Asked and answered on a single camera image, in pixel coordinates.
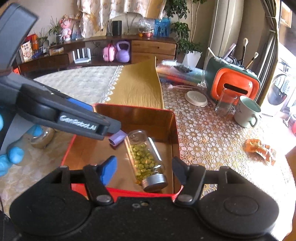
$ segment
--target white lace trim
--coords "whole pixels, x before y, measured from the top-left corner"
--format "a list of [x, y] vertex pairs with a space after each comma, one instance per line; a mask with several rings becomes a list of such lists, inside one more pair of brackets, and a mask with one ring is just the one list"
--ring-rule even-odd
[[107, 88], [107, 92], [104, 94], [101, 103], [105, 103], [110, 100], [110, 95], [113, 94], [113, 91], [115, 89], [115, 86], [117, 84], [117, 80], [120, 77], [121, 71], [122, 71], [123, 65], [119, 65], [117, 69], [115, 70]]

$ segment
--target toaster-shaped pen holder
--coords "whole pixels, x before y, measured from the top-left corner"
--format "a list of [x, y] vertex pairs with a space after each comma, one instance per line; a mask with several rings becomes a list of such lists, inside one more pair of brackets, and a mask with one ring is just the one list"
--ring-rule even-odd
[[205, 71], [207, 91], [215, 100], [220, 99], [224, 88], [230, 89], [238, 96], [244, 95], [255, 99], [260, 82], [257, 76], [242, 67], [229, 64], [221, 58], [212, 57]]

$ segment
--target orange snack wrapper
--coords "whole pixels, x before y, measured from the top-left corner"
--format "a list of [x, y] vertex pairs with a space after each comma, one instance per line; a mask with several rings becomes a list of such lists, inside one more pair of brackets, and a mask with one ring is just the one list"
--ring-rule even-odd
[[276, 151], [272, 149], [269, 145], [263, 144], [258, 139], [248, 139], [244, 145], [244, 150], [247, 152], [256, 152], [263, 157], [266, 164], [271, 164], [272, 166], [276, 162]]

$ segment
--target pink toy backpack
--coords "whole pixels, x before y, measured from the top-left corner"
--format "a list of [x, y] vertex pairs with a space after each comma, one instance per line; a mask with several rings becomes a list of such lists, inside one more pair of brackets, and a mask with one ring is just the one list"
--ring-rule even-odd
[[108, 44], [107, 47], [103, 49], [103, 59], [106, 62], [112, 62], [115, 57], [115, 48]]

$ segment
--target pink plush toy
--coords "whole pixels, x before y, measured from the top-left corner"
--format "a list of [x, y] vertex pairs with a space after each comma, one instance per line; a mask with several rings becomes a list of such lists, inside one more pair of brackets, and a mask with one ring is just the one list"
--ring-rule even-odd
[[72, 30], [70, 29], [71, 19], [67, 15], [64, 15], [64, 18], [59, 21], [59, 24], [62, 28], [61, 34], [63, 35], [64, 40], [65, 41], [71, 40], [70, 38], [72, 34]]

